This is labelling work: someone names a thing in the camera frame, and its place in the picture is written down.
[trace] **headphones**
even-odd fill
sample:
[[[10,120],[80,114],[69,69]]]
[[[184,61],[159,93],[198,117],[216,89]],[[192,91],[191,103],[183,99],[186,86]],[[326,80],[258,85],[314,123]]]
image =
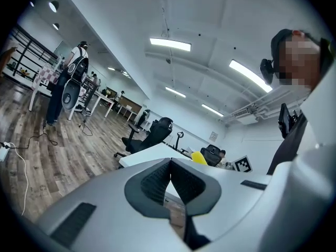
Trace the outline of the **headphones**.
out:
[[[274,69],[273,60],[262,59],[260,63],[260,71],[267,85],[271,85],[273,80]]]
[[[81,41],[77,47],[80,47],[80,46],[83,46],[83,47],[87,47],[88,46],[88,43],[86,41]]]

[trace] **white cable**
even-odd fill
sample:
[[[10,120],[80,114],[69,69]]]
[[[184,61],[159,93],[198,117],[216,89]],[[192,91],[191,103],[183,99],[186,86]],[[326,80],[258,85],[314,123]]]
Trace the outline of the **white cable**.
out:
[[[15,147],[15,152],[16,154],[24,161],[25,163],[25,176],[26,176],[26,180],[27,180],[27,187],[26,187],[26,192],[25,192],[25,198],[24,198],[24,203],[23,203],[23,211],[22,211],[22,216],[23,214],[25,213],[25,210],[26,210],[26,200],[27,200],[27,193],[28,193],[28,188],[29,188],[29,181],[28,181],[28,177],[27,177],[27,164],[26,164],[26,161],[24,158],[22,158],[16,151],[16,146],[15,144],[13,143],[8,143],[8,144],[12,144],[14,147]]]

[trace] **yellow object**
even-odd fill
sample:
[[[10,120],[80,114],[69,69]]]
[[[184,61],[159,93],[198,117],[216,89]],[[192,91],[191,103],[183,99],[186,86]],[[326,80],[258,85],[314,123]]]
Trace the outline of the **yellow object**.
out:
[[[196,151],[194,153],[191,153],[191,159],[193,160],[193,162],[208,165],[205,161],[205,158],[203,157],[203,155],[201,154],[200,151]]]

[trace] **ceiling light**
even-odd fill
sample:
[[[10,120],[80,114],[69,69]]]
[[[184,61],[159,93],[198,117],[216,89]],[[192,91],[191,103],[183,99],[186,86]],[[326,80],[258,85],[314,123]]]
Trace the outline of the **ceiling light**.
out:
[[[241,64],[237,63],[235,60],[232,60],[229,66],[237,70],[239,73],[243,74],[245,77],[248,77],[255,84],[261,87],[264,91],[266,92],[272,91],[272,88],[266,85],[265,82],[261,78],[259,78],[255,73],[247,69],[245,66],[242,66]]]
[[[152,45],[159,45],[170,48],[178,48],[186,51],[191,50],[191,44],[183,43],[179,41],[167,40],[167,39],[158,39],[158,38],[150,38]]]
[[[203,104],[202,107],[206,108],[207,110],[210,110],[211,112],[214,112],[215,114],[219,115],[220,117],[224,117],[223,114],[217,112],[216,110],[212,109],[211,107],[206,106],[205,104]]]
[[[176,90],[173,90],[173,89],[168,88],[168,87],[166,87],[166,90],[171,91],[171,92],[173,92],[173,93],[175,93],[175,94],[177,94],[177,95],[182,96],[183,98],[185,98],[185,95],[184,95],[184,94],[179,93],[179,92],[176,91]]]
[[[54,27],[56,30],[58,30],[58,29],[59,29],[59,24],[58,24],[58,23],[54,23],[54,24],[53,24],[53,27]]]
[[[49,2],[49,7],[53,12],[56,12],[59,8],[59,3],[57,1]]]

